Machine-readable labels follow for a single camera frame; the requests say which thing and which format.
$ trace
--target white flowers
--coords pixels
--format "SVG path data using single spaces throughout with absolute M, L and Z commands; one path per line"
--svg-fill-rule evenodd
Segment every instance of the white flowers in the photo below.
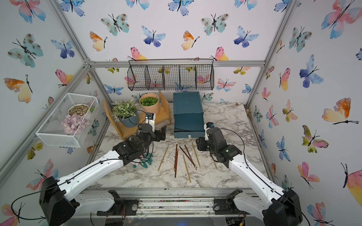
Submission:
M 65 120 L 60 123 L 64 126 L 64 133 L 66 135 L 74 135 L 76 132 L 76 134 L 81 133 L 85 127 L 90 124 L 88 121 L 83 121 L 83 118 L 84 116 L 77 114 L 73 114 L 72 116 L 67 115 Z

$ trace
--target box lid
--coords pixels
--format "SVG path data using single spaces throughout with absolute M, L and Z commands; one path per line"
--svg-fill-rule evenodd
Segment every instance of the box lid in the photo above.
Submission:
M 203 112 L 199 92 L 173 93 L 173 114 Z

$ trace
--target black wire basket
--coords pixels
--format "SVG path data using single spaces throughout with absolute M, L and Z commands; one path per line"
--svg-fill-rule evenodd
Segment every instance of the black wire basket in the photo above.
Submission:
M 213 59 L 129 60 L 128 88 L 133 90 L 213 90 Z

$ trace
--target potted plant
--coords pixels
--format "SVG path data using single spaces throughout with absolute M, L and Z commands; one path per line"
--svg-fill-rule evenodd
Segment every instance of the potted plant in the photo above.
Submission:
M 123 125 L 132 128 L 139 124 L 137 107 L 133 100 L 122 101 L 121 103 L 115 101 L 115 103 L 112 103 L 112 105 L 113 115 L 117 117 Z

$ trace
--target teal storage box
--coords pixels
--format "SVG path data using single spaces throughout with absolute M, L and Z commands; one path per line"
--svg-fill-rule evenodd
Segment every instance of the teal storage box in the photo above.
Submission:
M 199 92 L 173 93 L 174 138 L 205 137 Z

